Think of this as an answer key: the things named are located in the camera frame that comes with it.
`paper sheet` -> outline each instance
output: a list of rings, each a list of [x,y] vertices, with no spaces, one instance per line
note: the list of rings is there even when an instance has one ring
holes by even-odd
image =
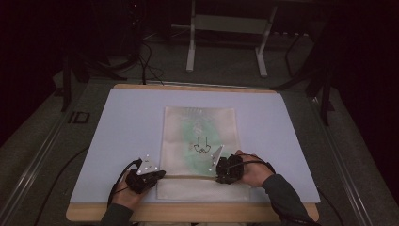
[[[212,154],[224,145],[229,157],[240,149],[233,108],[173,107],[165,109],[161,169],[173,176],[216,177]],[[211,180],[163,179],[158,199],[245,201],[249,186],[221,185]]]

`green stain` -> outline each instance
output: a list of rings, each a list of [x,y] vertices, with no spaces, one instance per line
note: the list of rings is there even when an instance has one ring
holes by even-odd
[[[217,148],[222,144],[220,136],[212,121],[205,119],[194,119],[182,121],[184,161],[187,166],[197,175],[216,176],[215,171],[209,171],[212,165],[212,157]],[[208,153],[199,153],[194,145],[199,144],[199,137],[207,137],[207,145],[211,146]]]

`gray carpet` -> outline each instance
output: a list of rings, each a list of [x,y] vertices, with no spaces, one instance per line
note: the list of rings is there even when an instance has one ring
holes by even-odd
[[[272,36],[265,53],[265,63],[269,77],[259,77],[253,46],[228,46],[220,43],[214,46],[208,41],[197,45],[195,70],[185,72],[186,54],[188,52],[186,37],[169,43],[149,42],[152,49],[150,65],[166,84],[200,83],[222,86],[239,86],[266,89],[290,79],[283,61],[284,50],[292,39],[285,36]],[[311,41],[304,37],[290,54],[293,68],[297,69],[311,49]],[[146,58],[149,50],[143,47],[142,56]],[[120,73],[129,77],[128,82],[139,83],[141,68],[135,65],[126,72]],[[46,141],[47,134],[58,121],[64,119],[50,148],[48,156],[36,180],[28,190],[24,200],[11,218],[9,225],[33,225],[52,182],[62,167],[78,152],[89,145],[101,116],[109,90],[118,82],[95,75],[89,84],[76,84],[75,102],[70,112],[60,113],[62,100],[50,96],[38,111],[20,128],[20,130],[2,147],[0,165],[0,202],[8,199],[13,187],[18,182],[26,165],[40,150]],[[337,207],[345,225],[362,225],[351,204],[350,191],[337,167],[335,154],[338,150],[343,157],[344,165],[350,173],[351,180],[359,192],[361,200],[373,225],[397,225],[399,210],[389,190],[379,175],[373,159],[368,153],[359,131],[346,111],[339,93],[333,90],[331,102],[335,111],[329,112],[330,126],[326,128],[317,115],[317,107],[304,94],[307,81],[282,92],[292,119],[299,143],[311,169],[315,183]],[[71,111],[89,112],[87,124],[67,123]],[[86,153],[78,155],[65,169],[52,190],[39,225],[81,225],[69,222],[65,218],[74,184],[79,175]],[[322,198],[317,204],[322,225],[339,225],[339,221],[329,204]]]

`table leg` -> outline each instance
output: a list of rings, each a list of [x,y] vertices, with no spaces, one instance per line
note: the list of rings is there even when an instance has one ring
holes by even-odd
[[[256,59],[258,60],[258,67],[259,67],[259,72],[261,74],[261,77],[267,77],[267,71],[266,71],[266,66],[264,65],[264,58],[263,58],[263,50],[267,42],[267,38],[270,35],[270,30],[272,28],[273,20],[276,15],[277,11],[277,6],[274,6],[271,13],[269,20],[267,22],[266,28],[264,29],[264,32],[262,34],[262,43],[259,47],[255,48],[255,54],[256,54]]]
[[[191,0],[191,25],[190,25],[190,46],[188,47],[187,66],[185,70],[188,73],[194,71],[194,58],[196,54],[196,0]]]

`printed arrow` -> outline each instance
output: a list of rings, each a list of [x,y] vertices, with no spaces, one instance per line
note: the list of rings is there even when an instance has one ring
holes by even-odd
[[[198,137],[199,143],[194,145],[194,148],[199,153],[208,153],[211,150],[211,146],[208,145],[207,137]]]

